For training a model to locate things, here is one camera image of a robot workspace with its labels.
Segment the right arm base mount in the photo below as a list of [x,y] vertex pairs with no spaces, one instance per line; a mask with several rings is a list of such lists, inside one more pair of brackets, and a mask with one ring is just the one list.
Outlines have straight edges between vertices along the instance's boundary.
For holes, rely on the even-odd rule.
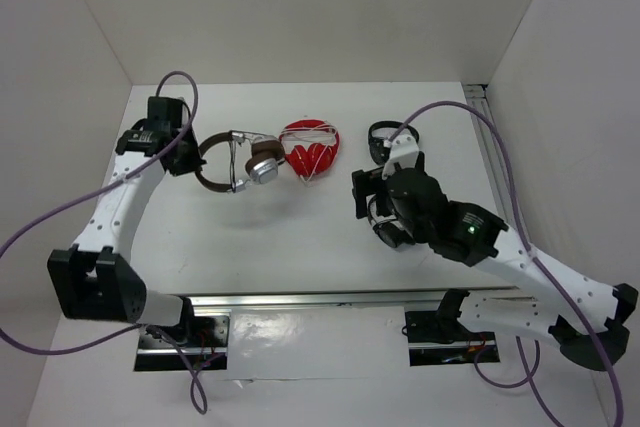
[[435,311],[406,311],[401,329],[407,338],[411,367],[499,363],[495,334],[470,333],[460,326],[445,326]]

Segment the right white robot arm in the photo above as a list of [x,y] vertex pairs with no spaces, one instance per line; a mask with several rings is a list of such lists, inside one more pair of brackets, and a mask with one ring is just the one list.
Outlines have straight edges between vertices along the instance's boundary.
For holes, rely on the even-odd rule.
[[502,218],[450,200],[424,171],[381,169],[352,173],[356,216],[367,219],[389,247],[426,245],[435,254],[499,277],[528,301],[492,300],[450,289],[436,312],[441,339],[481,332],[511,334],[557,348],[571,362],[603,371],[625,354],[638,292],[597,282],[540,250],[526,247]]

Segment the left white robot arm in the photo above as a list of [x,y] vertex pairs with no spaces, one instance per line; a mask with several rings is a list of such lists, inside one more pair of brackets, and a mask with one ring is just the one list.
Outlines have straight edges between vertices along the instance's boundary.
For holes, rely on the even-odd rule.
[[130,264],[138,226],[162,179],[194,173],[204,163],[187,112],[181,99],[149,98],[146,118],[116,143],[114,189],[100,195],[72,246],[50,254],[47,269],[66,318],[158,326],[176,346],[196,337],[191,302],[150,290]]

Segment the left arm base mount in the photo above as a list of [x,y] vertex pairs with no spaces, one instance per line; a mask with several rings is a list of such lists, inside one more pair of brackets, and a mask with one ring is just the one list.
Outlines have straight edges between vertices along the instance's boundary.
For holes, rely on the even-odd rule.
[[[214,312],[199,317],[188,340],[178,343],[194,369],[223,371],[227,369],[227,346],[230,316]],[[176,350],[164,339],[147,332],[139,336],[134,362],[135,372],[185,371],[186,366]]]

